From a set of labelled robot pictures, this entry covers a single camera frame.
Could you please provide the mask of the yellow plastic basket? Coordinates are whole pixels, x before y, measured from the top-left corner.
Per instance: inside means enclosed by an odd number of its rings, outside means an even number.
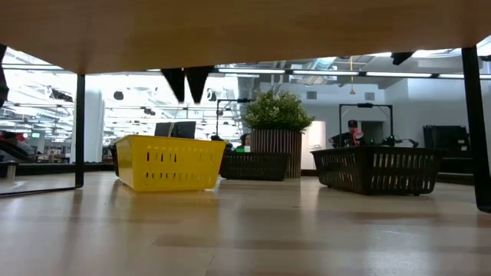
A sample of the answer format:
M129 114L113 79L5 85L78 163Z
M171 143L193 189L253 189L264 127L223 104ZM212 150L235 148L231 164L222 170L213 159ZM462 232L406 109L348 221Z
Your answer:
M136 192L212 189L226 142L129 135L116 142L119 179Z

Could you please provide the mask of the black plastic basket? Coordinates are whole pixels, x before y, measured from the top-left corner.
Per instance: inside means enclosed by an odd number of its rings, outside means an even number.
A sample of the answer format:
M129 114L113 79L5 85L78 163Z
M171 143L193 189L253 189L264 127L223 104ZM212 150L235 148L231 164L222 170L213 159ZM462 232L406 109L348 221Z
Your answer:
M226 153L219 174L225 179L282 181L290 158L289 153Z
M362 195L424 195L434 190L443 152L354 146L313 151L319 182Z

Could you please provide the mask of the wooden shelf with black legs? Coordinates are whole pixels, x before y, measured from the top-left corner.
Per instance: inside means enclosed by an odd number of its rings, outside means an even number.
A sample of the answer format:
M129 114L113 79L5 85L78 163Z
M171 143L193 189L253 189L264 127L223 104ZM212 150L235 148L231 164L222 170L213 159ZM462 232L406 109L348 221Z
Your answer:
M85 77L460 48L477 208L491 213L477 44L491 0L0 0L0 44L77 75L74 187L84 184Z

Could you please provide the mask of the person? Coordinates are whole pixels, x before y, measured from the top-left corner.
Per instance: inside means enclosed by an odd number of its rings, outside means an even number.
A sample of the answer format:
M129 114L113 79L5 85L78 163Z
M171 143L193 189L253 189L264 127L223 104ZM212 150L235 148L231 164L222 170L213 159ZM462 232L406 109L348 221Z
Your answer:
M251 151L251 136L249 133L242 134L241 144L235 148L237 153L249 153Z
M356 120L348 121L348 132L332 136L328 139L328 142L334 148L347 146L363 146L366 144L364 134L358 128L358 122Z

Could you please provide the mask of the green plant in ribbed pot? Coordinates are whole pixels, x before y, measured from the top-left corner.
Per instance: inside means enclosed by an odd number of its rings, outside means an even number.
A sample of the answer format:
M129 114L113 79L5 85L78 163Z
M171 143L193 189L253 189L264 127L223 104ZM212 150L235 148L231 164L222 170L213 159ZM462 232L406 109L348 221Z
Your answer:
M256 94L245 106L243 122L251 130L254 153L287 153L290 155L286 176L301 176L302 134L314 117L302 106L299 95L273 89Z

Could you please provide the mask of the black stacked furniture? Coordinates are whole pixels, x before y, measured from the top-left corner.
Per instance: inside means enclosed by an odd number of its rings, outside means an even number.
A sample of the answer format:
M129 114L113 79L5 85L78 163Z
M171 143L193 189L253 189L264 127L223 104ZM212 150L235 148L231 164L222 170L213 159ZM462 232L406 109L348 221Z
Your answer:
M465 126L423 126L424 146L443 150L441 173L472 174L472 147Z

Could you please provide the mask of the white standing panel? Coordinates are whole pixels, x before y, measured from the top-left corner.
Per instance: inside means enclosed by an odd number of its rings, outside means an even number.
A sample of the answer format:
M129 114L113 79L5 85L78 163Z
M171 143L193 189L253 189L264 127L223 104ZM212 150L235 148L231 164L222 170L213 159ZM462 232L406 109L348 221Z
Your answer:
M301 169L315 169L311 151L326 149L326 124L324 121L313 121L302 134Z

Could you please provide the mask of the dark machine with red light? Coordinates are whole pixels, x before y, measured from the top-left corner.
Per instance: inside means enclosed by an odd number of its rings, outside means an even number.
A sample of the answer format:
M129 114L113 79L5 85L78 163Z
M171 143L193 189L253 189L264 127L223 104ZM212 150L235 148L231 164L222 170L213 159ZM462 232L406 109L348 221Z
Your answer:
M0 132L0 156L4 156L4 161L32 163L34 155L34 148L25 142L22 133Z

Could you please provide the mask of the black metal gantry frame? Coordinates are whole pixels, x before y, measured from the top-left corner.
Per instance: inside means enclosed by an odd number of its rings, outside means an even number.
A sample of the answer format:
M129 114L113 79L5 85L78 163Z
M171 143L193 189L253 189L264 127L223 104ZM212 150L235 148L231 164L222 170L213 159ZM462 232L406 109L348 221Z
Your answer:
M243 123L243 114L248 98L218 99L216 101L215 134L222 140L237 140L248 129Z
M374 108L374 107L376 107L379 110L382 107L386 107L389 110L389 114L387 115L387 117L389 118L389 122L390 122L390 134L384 140L385 141L390 140L390 143L389 144L385 143L384 145L385 146L394 146L395 145L394 119L393 119L394 108L391 104L373 104L373 103L356 103L356 104L355 103L347 103L347 104L343 103L342 104L342 103L340 103L338 105L339 134L343 133L343 131L342 131L343 107L356 107L356 108Z

